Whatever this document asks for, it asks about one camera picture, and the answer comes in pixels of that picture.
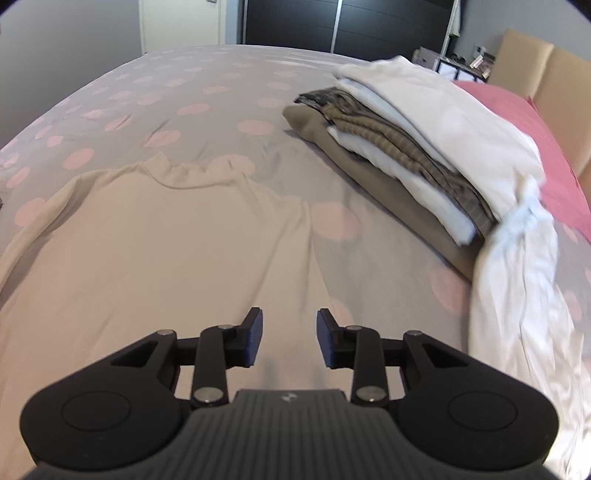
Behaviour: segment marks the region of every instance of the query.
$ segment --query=metal screw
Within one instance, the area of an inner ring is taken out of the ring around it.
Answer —
[[[193,398],[200,403],[214,403],[222,397],[223,391],[216,387],[201,387],[193,392]]]
[[[357,397],[363,401],[375,402],[386,398],[386,392],[383,388],[375,385],[367,385],[366,387],[358,388]]]

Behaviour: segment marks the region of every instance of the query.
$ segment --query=brown folded pants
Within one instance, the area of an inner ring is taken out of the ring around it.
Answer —
[[[420,205],[402,183],[341,147],[326,131],[328,122],[317,110],[306,105],[290,105],[283,110],[283,116],[300,137],[318,145],[341,170],[445,258],[459,273],[472,280],[474,262],[483,243],[481,238],[476,238],[470,245],[457,246],[439,220]]]

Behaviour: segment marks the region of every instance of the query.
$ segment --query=beige shirt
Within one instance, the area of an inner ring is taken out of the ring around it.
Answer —
[[[33,465],[18,419],[39,389],[148,335],[179,337],[264,312],[256,364],[229,388],[349,388],[325,368],[329,297],[301,200],[231,169],[163,154],[69,182],[0,258],[0,478]],[[190,375],[177,392],[188,397]]]

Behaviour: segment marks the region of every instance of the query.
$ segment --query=white door frame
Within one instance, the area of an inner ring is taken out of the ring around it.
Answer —
[[[226,17],[228,16],[228,2],[227,0],[217,0],[219,4],[218,18],[217,18],[217,43],[218,45],[226,44]],[[139,34],[141,36],[142,54],[148,53],[146,51],[146,36],[144,27],[144,0],[138,0],[139,8]]]

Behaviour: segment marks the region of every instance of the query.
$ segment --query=gray duvet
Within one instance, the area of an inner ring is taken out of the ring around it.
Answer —
[[[420,329],[465,349],[468,282],[281,114],[300,92],[332,85],[334,65],[355,62],[289,48],[194,47],[152,53],[103,75],[2,149],[0,251],[80,173],[160,150],[174,163],[229,159],[309,204],[318,263],[341,324],[391,337]],[[577,327],[591,333],[591,246],[567,227],[557,232],[557,282]],[[589,365],[588,339],[585,355]],[[393,395],[402,391],[395,374]]]

